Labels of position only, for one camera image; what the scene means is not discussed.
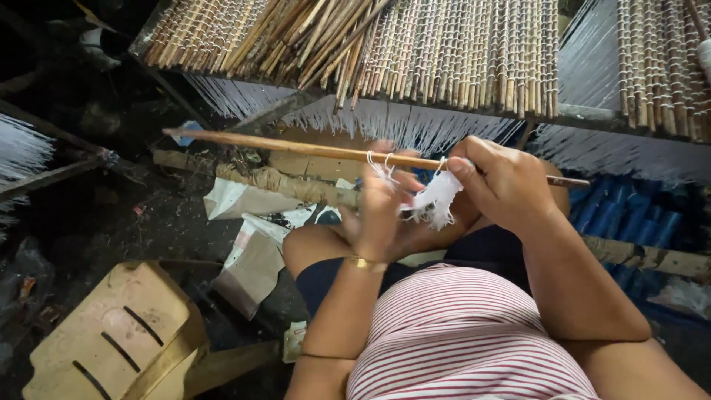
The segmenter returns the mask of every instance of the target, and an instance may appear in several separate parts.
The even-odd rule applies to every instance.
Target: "left hand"
[[[376,142],[370,150],[380,153],[392,151],[389,142]],[[414,150],[398,152],[416,157]],[[424,189],[414,174],[396,170],[392,177],[397,183],[391,187],[382,180],[369,164],[363,165],[360,191],[360,229],[356,237],[348,239],[359,257],[375,262],[390,262],[390,249],[395,242],[400,225],[400,204],[410,204],[413,192]]]

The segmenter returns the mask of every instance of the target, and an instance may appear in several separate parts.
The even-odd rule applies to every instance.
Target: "dark shorts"
[[[307,267],[296,277],[296,287],[312,316],[316,314],[321,301],[326,297],[342,262],[343,257],[319,261]],[[414,268],[400,263],[390,264],[383,276],[380,295],[401,279],[437,263],[487,270],[511,281],[530,294],[521,242],[510,231],[492,225],[455,241],[447,249],[443,260],[432,261]]]

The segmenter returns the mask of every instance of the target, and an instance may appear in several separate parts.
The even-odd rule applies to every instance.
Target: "gold bracelet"
[[[390,265],[389,263],[379,263],[376,261],[366,260],[364,258],[358,257],[357,255],[351,255],[348,258],[351,260],[351,262],[355,265],[356,268],[360,268],[361,270],[365,270],[372,273],[384,273],[387,270],[387,267]]]

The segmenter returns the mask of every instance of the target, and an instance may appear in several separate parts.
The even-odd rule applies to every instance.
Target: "right hand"
[[[447,169],[483,215],[517,236],[560,213],[542,162],[528,153],[469,136],[449,153]]]

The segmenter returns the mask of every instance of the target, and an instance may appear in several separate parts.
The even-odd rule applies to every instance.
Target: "red and white striped shirt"
[[[533,299],[475,268],[439,264],[375,304],[346,398],[597,399],[540,323]]]

